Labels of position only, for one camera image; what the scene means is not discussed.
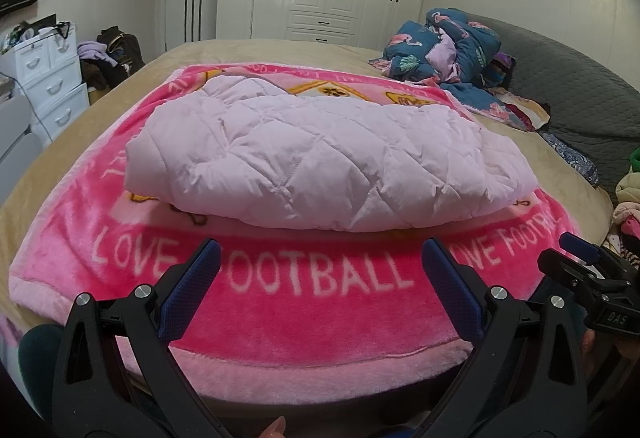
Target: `metal screw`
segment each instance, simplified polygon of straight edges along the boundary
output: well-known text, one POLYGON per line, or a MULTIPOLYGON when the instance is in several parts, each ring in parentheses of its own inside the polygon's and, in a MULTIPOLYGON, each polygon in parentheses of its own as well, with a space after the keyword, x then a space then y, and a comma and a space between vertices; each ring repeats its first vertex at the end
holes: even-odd
POLYGON ((141 284, 136 288, 134 294, 139 299, 144 299, 145 297, 149 297, 151 293, 151 287, 148 284, 141 284))
POLYGON ((496 299, 507 299, 507 291, 501 286, 491 288, 491 295, 496 299))
POLYGON ((551 297, 551 304, 556 308, 564 308, 564 299, 559 295, 554 295, 551 297))
POLYGON ((78 306, 84 306, 91 300, 91 296, 87 293, 81 293, 78 297, 76 297, 76 304, 78 306))

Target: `beige bedsheet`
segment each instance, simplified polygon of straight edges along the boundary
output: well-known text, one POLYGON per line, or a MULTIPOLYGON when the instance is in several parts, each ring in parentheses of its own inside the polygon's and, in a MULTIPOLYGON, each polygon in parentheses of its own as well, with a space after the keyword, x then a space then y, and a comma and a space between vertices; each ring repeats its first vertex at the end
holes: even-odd
MULTIPOLYGON (((121 114, 159 86, 175 69, 197 63, 274 62, 314 66, 379 76, 367 60, 372 50, 281 40, 206 41, 165 53, 91 106, 22 177, 0 208, 0 312, 27 330, 43 319, 9 300, 8 269, 40 205, 82 152, 121 114)), ((583 236, 601 243, 609 228, 612 205, 603 190, 594 190, 542 138, 481 119, 492 131, 512 138, 529 160, 541 187, 558 199, 578 221, 583 236)))

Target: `blue gripper pad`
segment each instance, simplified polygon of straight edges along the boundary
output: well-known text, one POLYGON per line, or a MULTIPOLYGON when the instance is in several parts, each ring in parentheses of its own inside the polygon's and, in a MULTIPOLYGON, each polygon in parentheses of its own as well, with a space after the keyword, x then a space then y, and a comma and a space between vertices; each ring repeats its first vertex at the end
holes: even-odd
POLYGON ((565 232, 560 236, 559 243, 560 248, 583 260, 586 264, 593 264, 600 260, 600 249, 575 234, 565 232))
POLYGON ((452 260, 435 240, 424 242, 422 268, 460 338, 477 346, 484 338, 482 306, 460 277, 458 264, 452 260))
POLYGON ((209 240, 200 253, 190 259, 190 267, 160 309, 158 337, 162 342, 168 344, 182 338, 220 270, 221 257, 220 244, 209 240))

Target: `pink fleece blanket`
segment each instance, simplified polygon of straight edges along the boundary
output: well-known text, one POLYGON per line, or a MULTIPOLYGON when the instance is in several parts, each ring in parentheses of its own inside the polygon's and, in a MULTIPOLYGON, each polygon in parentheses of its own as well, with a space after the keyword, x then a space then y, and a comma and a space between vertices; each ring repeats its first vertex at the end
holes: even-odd
MULTIPOLYGON (((251 404, 329 402, 430 378, 468 355, 422 272, 426 238, 440 237, 487 284, 526 298, 542 277, 538 254, 558 248, 562 232, 575 232, 542 190, 490 216, 375 234, 252 227, 124 190, 124 146, 154 108, 220 71, 267 75, 294 94, 461 108, 439 88, 327 70, 179 70, 101 135, 45 201, 10 269, 14 302, 64 323, 79 293, 124 296, 212 236, 223 247, 222 269, 184 338, 172 344, 194 388, 251 404)), ((127 367, 139 371, 127 344, 121 349, 127 367)))

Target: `light pink quilted jacket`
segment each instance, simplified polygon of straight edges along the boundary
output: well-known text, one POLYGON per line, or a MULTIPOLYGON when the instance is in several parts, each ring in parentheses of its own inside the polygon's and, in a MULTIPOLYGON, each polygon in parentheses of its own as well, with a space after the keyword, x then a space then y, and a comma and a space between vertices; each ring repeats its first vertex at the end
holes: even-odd
POLYGON ((374 232, 490 214, 537 182, 509 138, 447 106, 217 76, 156 108, 127 144, 125 186, 260 227, 374 232))

